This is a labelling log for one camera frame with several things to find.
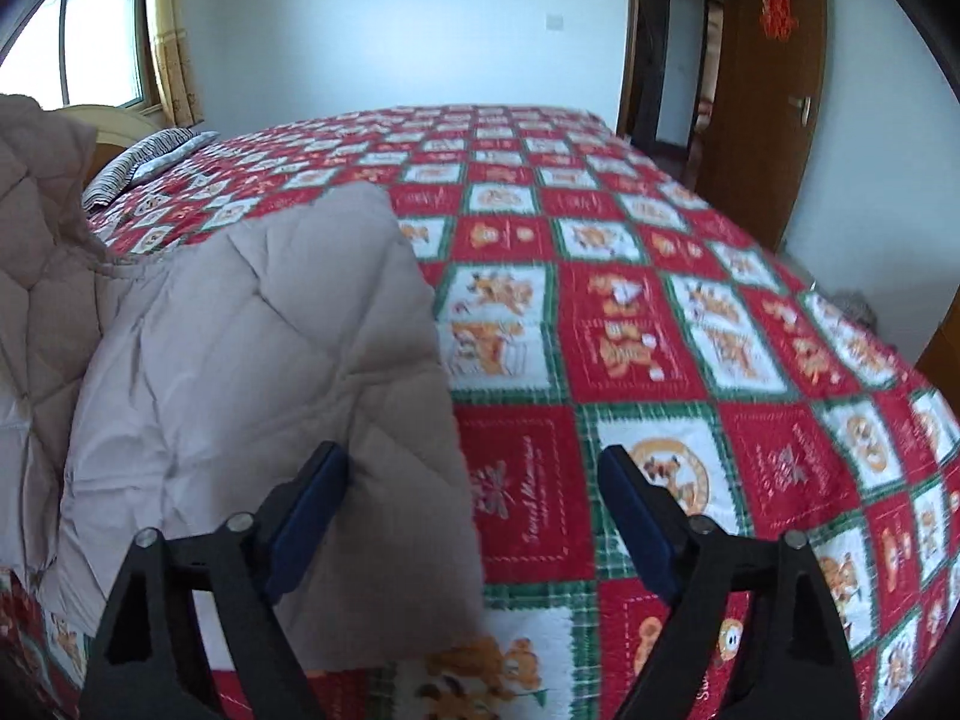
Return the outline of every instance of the window frame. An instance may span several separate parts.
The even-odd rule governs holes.
[[[10,40],[8,40],[7,45],[3,46],[3,50],[0,50],[0,64],[7,58],[7,54],[10,53],[10,50],[13,48],[13,44],[20,37],[20,33],[26,28],[26,25],[30,23],[30,19],[34,18],[34,15],[37,13],[37,10],[40,10],[40,6],[45,3],[47,0],[37,1],[37,5],[30,11],[30,14],[27,15],[27,18],[19,25],[19,28],[16,30],[13,35],[11,35]],[[56,53],[58,54],[59,60],[59,81],[61,81],[61,106],[66,107],[71,104],[70,94],[69,94],[69,84],[66,77],[66,5],[68,0],[59,0],[59,17],[58,17],[58,46],[56,47]],[[133,34],[134,40],[136,41],[136,62],[137,69],[140,75],[140,97],[134,98],[133,100],[128,100],[122,105],[117,105],[117,108],[124,108],[131,111],[144,112],[151,109],[157,108],[158,103],[160,102],[160,94],[157,92],[157,79],[154,75],[154,68],[152,67],[152,55],[150,51],[150,36],[147,29],[147,7],[146,0],[133,0]]]

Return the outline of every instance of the bedspread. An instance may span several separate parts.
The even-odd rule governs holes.
[[[314,675],[328,714],[612,717],[666,612],[599,498],[612,443],[688,514],[806,531],[864,714],[887,712],[960,595],[960,428],[895,353],[596,117],[448,105],[285,124],[203,149],[91,224],[146,253],[352,180],[388,188],[436,288],[488,635]],[[0,634],[70,712],[88,642],[5,598]],[[731,599],[694,717],[718,707],[746,603]],[[234,676],[218,679],[249,717]]]

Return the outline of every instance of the chinese character decoration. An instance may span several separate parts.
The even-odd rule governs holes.
[[[762,0],[760,24],[768,40],[786,43],[800,22],[790,13],[790,0]]]

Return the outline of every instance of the white wall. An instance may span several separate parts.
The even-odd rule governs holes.
[[[704,47],[704,0],[670,0],[666,74],[656,139],[686,148]]]
[[[827,0],[827,69],[787,250],[863,290],[913,361],[960,286],[960,103],[895,0]]]
[[[568,105],[616,126],[627,0],[183,1],[227,134],[400,103]]]

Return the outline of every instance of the patterned curtain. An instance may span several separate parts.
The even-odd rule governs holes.
[[[147,0],[147,28],[163,112],[177,127],[198,124],[203,111],[190,67],[179,0]]]

